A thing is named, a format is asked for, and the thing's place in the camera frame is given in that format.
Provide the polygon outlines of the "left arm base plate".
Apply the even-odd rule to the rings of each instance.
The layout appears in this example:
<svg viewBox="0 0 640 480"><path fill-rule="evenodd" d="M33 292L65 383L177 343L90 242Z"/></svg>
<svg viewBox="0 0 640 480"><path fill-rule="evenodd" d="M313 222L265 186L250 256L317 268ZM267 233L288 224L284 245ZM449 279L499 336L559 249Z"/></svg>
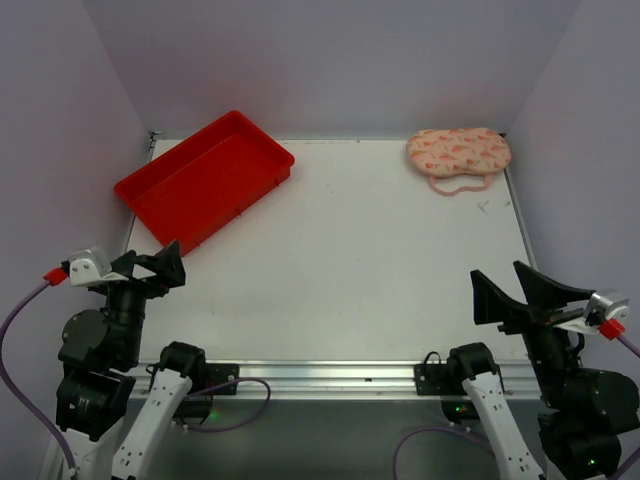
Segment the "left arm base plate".
<svg viewBox="0 0 640 480"><path fill-rule="evenodd" d="M177 407L173 420L178 423L197 423L202 425L213 415L215 401L218 398L234 396L237 393L237 386L226 386L205 395L195 396L195 393L235 380L239 373L238 364L207 363L204 374L199 377L187 397Z"/></svg>

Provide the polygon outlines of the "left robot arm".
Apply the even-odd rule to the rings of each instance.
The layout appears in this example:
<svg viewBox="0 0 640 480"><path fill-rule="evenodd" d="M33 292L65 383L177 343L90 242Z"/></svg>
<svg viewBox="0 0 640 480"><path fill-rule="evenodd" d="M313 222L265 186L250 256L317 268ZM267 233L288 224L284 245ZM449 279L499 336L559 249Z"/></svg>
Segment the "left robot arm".
<svg viewBox="0 0 640 480"><path fill-rule="evenodd" d="M148 301L186 283L178 241L153 255L129 250L113 261L99 247L71 254L61 276L104 297L74 314L62 331L63 379L55 435L67 479L144 479L179 404L204 382L205 353L173 341L153 367L148 397L125 439L118 438L136 384Z"/></svg>

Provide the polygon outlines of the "floral pink laundry bag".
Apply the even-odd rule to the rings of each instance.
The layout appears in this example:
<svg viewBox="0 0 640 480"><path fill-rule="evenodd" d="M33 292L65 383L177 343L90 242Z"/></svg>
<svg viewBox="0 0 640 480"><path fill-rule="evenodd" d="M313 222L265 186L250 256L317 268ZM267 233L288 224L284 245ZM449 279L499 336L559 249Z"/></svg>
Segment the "floral pink laundry bag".
<svg viewBox="0 0 640 480"><path fill-rule="evenodd" d="M413 166L427 177L430 188L445 197L487 190L512 160L505 138L486 127L421 130L409 138L406 151ZM477 177L482 184L451 191L438 186L440 180L461 176Z"/></svg>

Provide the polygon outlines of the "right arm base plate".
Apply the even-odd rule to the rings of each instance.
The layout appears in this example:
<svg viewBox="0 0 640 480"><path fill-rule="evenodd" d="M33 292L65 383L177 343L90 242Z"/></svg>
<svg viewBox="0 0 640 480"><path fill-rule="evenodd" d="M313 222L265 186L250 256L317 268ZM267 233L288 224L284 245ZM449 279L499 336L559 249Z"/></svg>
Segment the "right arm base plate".
<svg viewBox="0 0 640 480"><path fill-rule="evenodd" d="M424 360L413 367L413 378L418 396L439 397L442 413L456 426L470 426L479 416L470 400L464 400L460 382L452 376L449 367L437 351L429 352Z"/></svg>

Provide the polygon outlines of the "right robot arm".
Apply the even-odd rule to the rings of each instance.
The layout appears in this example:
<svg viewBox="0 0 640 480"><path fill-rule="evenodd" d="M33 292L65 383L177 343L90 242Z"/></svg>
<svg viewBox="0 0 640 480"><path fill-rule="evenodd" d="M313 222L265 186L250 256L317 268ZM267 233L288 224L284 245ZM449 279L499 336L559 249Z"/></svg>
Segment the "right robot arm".
<svg viewBox="0 0 640 480"><path fill-rule="evenodd" d="M460 346L447 360L453 381L476 409L501 478L621 478L639 459L633 453L623 460L619 441L639 427L639 388L621 373L583 367L580 352L588 335L629 343L623 336L628 298L561 284L521 261L513 266L526 300L514 300L474 270L473 319L523 339L541 400L551 410L538 417L544 467L530 457L488 347Z"/></svg>

